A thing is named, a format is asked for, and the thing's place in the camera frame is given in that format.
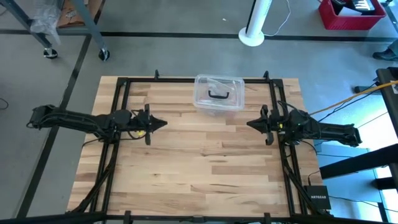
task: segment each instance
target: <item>red object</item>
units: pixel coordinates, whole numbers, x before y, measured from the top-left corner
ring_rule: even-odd
[[[371,2],[376,11],[373,16],[337,16],[330,0],[323,0],[318,10],[323,25],[328,30],[369,30],[386,16],[386,12],[377,0]]]

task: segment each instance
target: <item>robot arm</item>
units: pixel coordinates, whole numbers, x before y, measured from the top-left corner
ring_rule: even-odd
[[[60,126],[68,129],[92,133],[104,142],[114,143],[117,135],[123,131],[145,131],[145,141],[150,145],[150,134],[165,126],[166,121],[150,115],[149,105],[144,110],[117,110],[111,114],[93,116],[62,110],[53,105],[40,106],[33,109],[33,115],[27,123],[28,128],[51,128]]]
[[[267,145],[271,145],[274,141],[274,135],[271,131],[277,131],[286,144],[297,145],[303,139],[338,141],[351,147],[356,147],[362,143],[358,129],[354,128],[354,124],[319,123],[307,112],[297,109],[292,110],[287,119],[283,121],[280,118],[268,117],[267,114],[267,105],[263,105],[260,112],[261,117],[247,122],[248,126],[262,134],[267,134]]]

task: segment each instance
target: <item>wooden table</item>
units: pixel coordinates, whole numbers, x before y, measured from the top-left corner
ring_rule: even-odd
[[[101,78],[93,114],[110,112],[117,78]],[[197,112],[193,83],[131,85],[127,108],[143,109],[149,103],[151,113],[169,124],[152,135],[151,146],[143,139],[121,141],[108,214],[131,210],[135,215],[289,216],[278,143],[266,146],[266,136],[246,125],[259,117],[263,104],[272,105],[268,85],[245,84],[245,109],[233,119]],[[298,79],[284,79],[284,86],[287,102],[304,109]],[[86,141],[94,138],[89,134]],[[68,210],[94,185],[102,145],[93,142],[83,148]],[[318,170],[317,157],[306,144],[296,149],[306,184],[308,175]],[[311,181],[322,184],[319,174]]]

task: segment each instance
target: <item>plastic lid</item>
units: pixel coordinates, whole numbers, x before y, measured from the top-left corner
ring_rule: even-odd
[[[198,75],[195,79],[193,104],[198,108],[239,111],[244,108],[242,78]]]

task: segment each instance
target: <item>caster wheel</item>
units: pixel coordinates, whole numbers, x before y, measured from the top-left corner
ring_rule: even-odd
[[[55,59],[58,57],[58,52],[56,50],[52,49],[51,54],[49,54],[46,50],[44,50],[43,56],[48,59]]]
[[[111,53],[108,50],[106,51],[106,55],[104,54],[104,52],[102,50],[100,50],[99,54],[98,54],[99,59],[101,59],[103,62],[106,62],[110,56],[111,56]]]

